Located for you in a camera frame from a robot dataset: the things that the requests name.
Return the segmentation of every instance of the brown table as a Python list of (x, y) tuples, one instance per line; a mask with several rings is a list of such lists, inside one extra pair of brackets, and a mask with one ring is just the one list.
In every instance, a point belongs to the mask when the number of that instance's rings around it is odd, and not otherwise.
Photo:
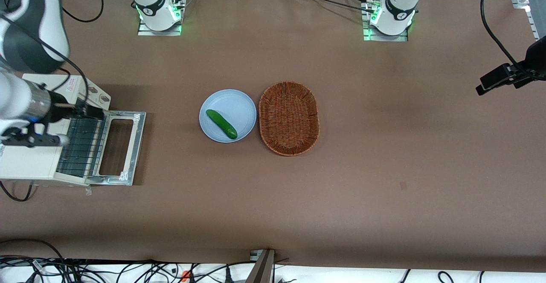
[[(364, 42), (358, 11), (316, 0), (194, 0), (181, 37), (138, 37), (131, 0), (105, 1), (98, 21), (65, 24), (71, 58), (112, 106), (148, 112), (136, 186), (2, 196), (1, 238), (73, 258), (234, 262), (271, 247), (315, 266), (546, 268), (546, 84), (476, 95), (506, 62), (479, 0), (421, 0), (408, 43)], [(486, 2), (523, 58), (525, 12)], [(64, 4), (80, 17), (98, 8)], [(284, 80), (318, 100), (308, 153), (275, 155), (258, 128), (232, 144), (199, 128), (211, 93), (257, 103)], [(51, 255), (37, 247), (3, 252)]]

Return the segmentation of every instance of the blue plate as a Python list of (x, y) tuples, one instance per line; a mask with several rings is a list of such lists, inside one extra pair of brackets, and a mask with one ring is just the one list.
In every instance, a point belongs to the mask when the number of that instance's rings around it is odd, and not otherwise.
[[(230, 139), (206, 114), (216, 110), (237, 131), (237, 139)], [(199, 124), (205, 135), (222, 143), (239, 141), (247, 136), (256, 124), (256, 106), (244, 92), (224, 89), (213, 93), (205, 100), (199, 111)]]

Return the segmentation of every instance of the green vegetable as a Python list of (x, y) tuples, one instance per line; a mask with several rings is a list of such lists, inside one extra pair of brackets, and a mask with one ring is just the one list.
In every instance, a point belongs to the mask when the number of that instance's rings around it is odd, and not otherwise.
[(216, 110), (206, 110), (206, 115), (212, 120), (230, 139), (237, 139), (237, 131)]

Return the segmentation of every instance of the wire rack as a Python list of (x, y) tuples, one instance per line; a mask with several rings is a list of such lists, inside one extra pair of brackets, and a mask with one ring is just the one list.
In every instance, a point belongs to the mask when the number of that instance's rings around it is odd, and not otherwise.
[(97, 174), (107, 135), (107, 124), (107, 118), (70, 120), (67, 132), (70, 141), (61, 151), (57, 172), (79, 177)]

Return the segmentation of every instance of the basket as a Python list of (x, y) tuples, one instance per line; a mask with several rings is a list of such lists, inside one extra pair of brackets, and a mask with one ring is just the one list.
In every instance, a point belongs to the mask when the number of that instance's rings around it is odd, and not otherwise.
[(281, 81), (260, 98), (260, 135), (273, 152), (296, 156), (311, 149), (320, 133), (317, 102), (304, 85)]

